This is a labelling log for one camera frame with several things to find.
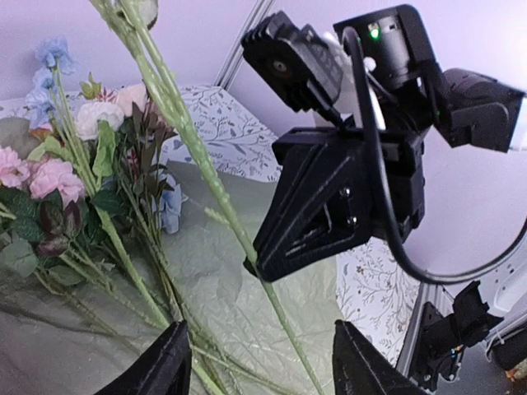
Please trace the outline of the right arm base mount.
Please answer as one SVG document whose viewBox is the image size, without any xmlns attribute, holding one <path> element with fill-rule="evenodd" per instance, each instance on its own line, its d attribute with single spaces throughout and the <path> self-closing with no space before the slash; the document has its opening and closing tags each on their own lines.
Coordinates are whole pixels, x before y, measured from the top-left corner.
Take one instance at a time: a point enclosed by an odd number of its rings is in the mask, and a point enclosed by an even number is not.
<svg viewBox="0 0 527 395">
<path fill-rule="evenodd" d="M 471 281 L 452 300 L 443 286 L 420 286 L 397 369 L 426 393 L 435 393 L 441 379 L 455 381 L 465 350 L 503 321 L 489 313 L 480 286 Z"/>
</svg>

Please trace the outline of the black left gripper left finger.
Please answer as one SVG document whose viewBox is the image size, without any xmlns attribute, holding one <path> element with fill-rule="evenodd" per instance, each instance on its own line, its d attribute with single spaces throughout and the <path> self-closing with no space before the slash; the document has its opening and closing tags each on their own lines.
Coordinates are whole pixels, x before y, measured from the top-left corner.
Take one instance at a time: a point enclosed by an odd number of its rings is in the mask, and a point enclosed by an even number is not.
<svg viewBox="0 0 527 395">
<path fill-rule="evenodd" d="M 188 395 L 191 367 L 188 324 L 173 322 L 127 370 L 96 395 Z"/>
</svg>

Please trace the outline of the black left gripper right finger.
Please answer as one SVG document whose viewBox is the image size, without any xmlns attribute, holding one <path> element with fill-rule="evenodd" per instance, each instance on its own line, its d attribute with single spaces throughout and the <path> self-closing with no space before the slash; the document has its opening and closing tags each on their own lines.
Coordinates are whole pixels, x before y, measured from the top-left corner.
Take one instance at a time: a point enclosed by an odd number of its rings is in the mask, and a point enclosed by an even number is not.
<svg viewBox="0 0 527 395">
<path fill-rule="evenodd" d="M 336 395 L 422 395 L 348 321 L 335 322 L 333 383 Z"/>
</svg>

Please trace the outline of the white flower stem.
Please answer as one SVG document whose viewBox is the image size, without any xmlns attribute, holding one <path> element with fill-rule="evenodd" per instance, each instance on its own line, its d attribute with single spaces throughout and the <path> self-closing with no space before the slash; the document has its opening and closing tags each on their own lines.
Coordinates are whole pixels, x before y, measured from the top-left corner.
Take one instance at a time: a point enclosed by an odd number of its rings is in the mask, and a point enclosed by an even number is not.
<svg viewBox="0 0 527 395">
<path fill-rule="evenodd" d="M 217 174 L 202 138 L 198 135 L 194 121 L 191 120 L 189 110 L 175 83 L 175 74 L 166 65 L 152 33 L 143 20 L 139 2 L 93 1 L 91 5 L 132 55 L 149 93 L 165 120 L 175 127 L 181 136 L 203 180 L 216 198 L 222 217 L 234 232 L 249 259 L 250 266 L 255 267 L 257 253 L 253 242 L 241 224 L 231 204 L 231 197 Z"/>
</svg>

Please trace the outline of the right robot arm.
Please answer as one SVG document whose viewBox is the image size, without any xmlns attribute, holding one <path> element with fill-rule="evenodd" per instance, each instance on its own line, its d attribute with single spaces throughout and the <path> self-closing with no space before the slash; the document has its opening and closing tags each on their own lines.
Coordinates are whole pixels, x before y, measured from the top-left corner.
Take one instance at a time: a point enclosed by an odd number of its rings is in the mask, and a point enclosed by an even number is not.
<svg viewBox="0 0 527 395">
<path fill-rule="evenodd" d="M 408 4 L 336 23 L 318 35 L 283 12 L 241 39 L 245 61 L 294 111 L 315 111 L 317 128 L 273 143 L 282 167 L 245 267 L 273 282 L 359 245 L 385 240 L 398 265 L 423 284 L 463 284 L 453 311 L 419 309 L 399 365 L 408 374 L 453 366 L 484 342 L 503 369 L 526 357 L 526 320 L 506 314 L 526 292 L 526 234 L 498 257 L 460 274 L 426 272 L 403 242 L 424 215 L 424 138 L 449 146 L 522 151 L 517 122 L 526 94 L 483 74 L 436 61 L 422 18 Z"/>
</svg>

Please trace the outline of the green tissue paper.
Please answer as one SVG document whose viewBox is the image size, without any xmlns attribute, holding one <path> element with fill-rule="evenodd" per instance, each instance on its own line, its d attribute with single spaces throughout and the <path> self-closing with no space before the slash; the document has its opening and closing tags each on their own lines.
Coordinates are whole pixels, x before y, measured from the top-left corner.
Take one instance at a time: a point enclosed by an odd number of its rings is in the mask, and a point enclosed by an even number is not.
<svg viewBox="0 0 527 395">
<path fill-rule="evenodd" d="M 231 230 L 207 209 L 215 198 L 198 169 L 173 162 L 187 195 L 180 229 L 163 237 L 170 277 L 194 325 L 212 335 L 232 363 L 259 381 L 217 367 L 229 394 L 333 393 L 336 262 L 311 265 L 273 284 L 310 362 L 309 376 L 259 281 L 242 265 L 244 251 Z M 50 294 L 36 278 L 1 274 L 1 391 L 4 394 L 92 394 L 123 373 L 159 336 L 151 310 L 117 268 L 112 298 L 85 283 L 73 301 Z"/>
</svg>

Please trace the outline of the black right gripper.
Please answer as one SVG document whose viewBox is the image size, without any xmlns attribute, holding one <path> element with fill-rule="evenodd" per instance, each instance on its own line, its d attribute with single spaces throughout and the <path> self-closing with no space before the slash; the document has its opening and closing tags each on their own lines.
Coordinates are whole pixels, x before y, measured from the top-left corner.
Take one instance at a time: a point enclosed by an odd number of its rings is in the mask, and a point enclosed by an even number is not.
<svg viewBox="0 0 527 395">
<path fill-rule="evenodd" d="M 425 214 L 424 138 L 435 128 L 450 147 L 506 153 L 525 101 L 523 90 L 465 70 L 442 70 L 417 9 L 389 7 L 334 24 L 352 27 L 376 67 L 385 125 L 382 154 L 402 239 Z M 274 282 L 371 237 L 371 188 L 365 144 L 334 128 L 293 128 L 272 144 L 282 167 L 273 200 L 256 235 L 255 263 L 245 268 Z"/>
</svg>

